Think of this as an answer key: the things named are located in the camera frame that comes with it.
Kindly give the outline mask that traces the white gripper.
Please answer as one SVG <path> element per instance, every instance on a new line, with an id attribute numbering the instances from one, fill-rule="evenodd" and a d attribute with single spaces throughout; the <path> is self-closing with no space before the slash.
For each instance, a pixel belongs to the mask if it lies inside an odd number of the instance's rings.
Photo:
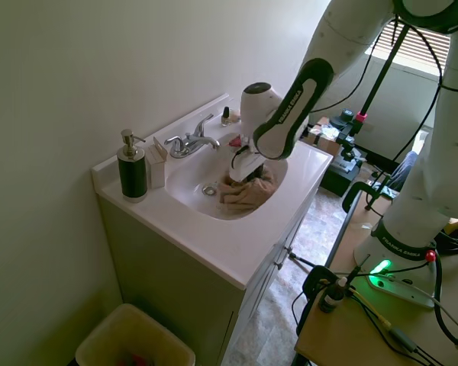
<path id="1" fill-rule="evenodd" d="M 252 152 L 249 146 L 241 147 L 235 152 L 229 168 L 229 176 L 232 180 L 241 182 L 257 170 L 266 157 L 259 152 Z"/>

